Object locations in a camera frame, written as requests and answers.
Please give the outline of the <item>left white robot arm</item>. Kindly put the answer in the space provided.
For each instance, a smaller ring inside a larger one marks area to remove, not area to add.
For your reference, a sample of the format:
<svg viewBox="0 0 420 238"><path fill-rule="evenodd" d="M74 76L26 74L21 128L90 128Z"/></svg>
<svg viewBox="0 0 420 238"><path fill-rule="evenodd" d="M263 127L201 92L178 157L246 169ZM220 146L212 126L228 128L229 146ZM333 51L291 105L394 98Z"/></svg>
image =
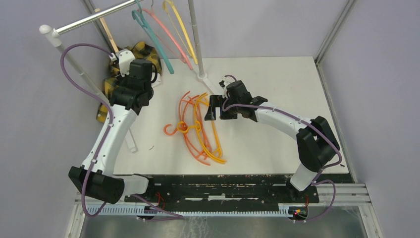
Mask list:
<svg viewBox="0 0 420 238"><path fill-rule="evenodd" d="M88 157L71 167L69 178L83 196L115 204L122 197L137 194L145 202L154 199L156 189L142 175L114 175L118 153L141 108L149 105L154 91L155 65L145 59L129 64L129 75L113 90L104 126Z"/></svg>

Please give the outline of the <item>amber plastic hanger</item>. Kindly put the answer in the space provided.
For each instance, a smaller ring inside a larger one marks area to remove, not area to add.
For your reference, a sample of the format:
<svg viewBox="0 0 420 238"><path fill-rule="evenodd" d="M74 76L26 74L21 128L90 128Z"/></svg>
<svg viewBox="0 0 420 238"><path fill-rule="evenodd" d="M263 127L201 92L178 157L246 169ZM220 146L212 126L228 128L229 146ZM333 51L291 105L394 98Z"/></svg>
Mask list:
<svg viewBox="0 0 420 238"><path fill-rule="evenodd" d="M176 132L182 133L188 151L203 165L210 166L209 160L219 164L225 164L223 150L218 137L215 123L211 122L212 133L216 147L213 148L204 126L204 116L201 108L210 105L207 99L208 93L190 96L190 91L186 92L180 99L178 105L179 122L176 125ZM185 117L188 107L192 107L192 123L186 122Z"/></svg>

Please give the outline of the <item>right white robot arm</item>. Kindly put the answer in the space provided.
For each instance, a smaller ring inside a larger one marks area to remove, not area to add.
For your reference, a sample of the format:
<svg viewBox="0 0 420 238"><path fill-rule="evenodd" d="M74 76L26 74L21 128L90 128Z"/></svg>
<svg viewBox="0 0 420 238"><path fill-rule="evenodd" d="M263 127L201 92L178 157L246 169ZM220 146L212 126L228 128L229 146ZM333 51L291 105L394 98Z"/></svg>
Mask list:
<svg viewBox="0 0 420 238"><path fill-rule="evenodd" d="M241 115L245 119L271 126L296 141L300 164L286 188L290 201L301 201L306 196L306 189L335 156L342 160L338 141L324 117L309 119L286 112L264 97L253 97L241 80L223 80L220 86L224 93L210 95L206 121L215 120L216 108L219 108L220 119L237 119Z"/></svg>

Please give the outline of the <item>yellow plastic hanger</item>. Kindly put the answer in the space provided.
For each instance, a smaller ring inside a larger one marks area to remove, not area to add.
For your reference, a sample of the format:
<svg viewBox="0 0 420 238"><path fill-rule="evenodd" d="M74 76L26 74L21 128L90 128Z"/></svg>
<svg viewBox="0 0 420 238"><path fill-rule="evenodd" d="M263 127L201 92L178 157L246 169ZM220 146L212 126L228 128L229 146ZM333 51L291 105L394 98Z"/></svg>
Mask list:
<svg viewBox="0 0 420 238"><path fill-rule="evenodd" d="M190 59L193 60L195 65L198 65L198 59L197 59L195 50L192 46L192 42L190 40L189 34L187 33L183 19L176 8L174 1L164 0L162 3L162 8L165 11L166 15L168 16L172 26L174 27L175 32L177 33L179 39L181 40L181 43L183 44L185 50L187 51L188 56L190 57ZM173 11L173 15L175 16L179 24L179 27L175 26L174 20L172 19L171 14L169 13L169 9Z"/></svg>

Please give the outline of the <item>teal wire hanger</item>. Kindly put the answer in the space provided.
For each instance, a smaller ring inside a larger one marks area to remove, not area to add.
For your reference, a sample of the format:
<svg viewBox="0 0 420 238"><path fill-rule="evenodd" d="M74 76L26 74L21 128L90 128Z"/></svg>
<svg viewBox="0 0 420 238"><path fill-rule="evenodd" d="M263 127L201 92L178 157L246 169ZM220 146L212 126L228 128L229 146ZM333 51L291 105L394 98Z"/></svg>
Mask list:
<svg viewBox="0 0 420 238"><path fill-rule="evenodd" d="M132 18L140 25L140 27L145 31L145 33L147 34L147 36L151 39L151 41L154 43L155 45L155 49L157 51L157 53L161 56L161 58L163 59L168 71L170 74L174 74L174 69L172 64L170 63L166 53L164 52L161 44L159 43L158 37L157 35L154 33L154 31L152 30L151 26L149 25L149 23L147 22L147 20L145 19L145 17L143 16L143 10L140 4L139 0L135 0L135 4L137 6L137 10L132 10L131 15Z"/></svg>

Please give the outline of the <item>pink wire hanger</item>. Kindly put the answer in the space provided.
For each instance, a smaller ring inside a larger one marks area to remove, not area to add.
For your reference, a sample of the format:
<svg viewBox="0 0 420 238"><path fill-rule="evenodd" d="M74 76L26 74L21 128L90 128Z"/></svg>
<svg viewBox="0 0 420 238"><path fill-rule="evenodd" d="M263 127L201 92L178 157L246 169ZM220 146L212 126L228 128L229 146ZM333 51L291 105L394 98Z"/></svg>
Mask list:
<svg viewBox="0 0 420 238"><path fill-rule="evenodd" d="M165 41L159 37L158 39L175 55L177 56L183 63L185 63L190 70L193 70L193 66L190 62L190 57L187 54L187 51L185 50L183 44L180 44L175 37L172 35L171 31L167 28L166 25L157 17L157 15L154 13L153 7L151 6L151 9L142 8L143 12L147 13L166 33L166 35L170 38L170 40L173 42L175 47L178 49L180 55L177 55L175 51L173 51Z"/></svg>

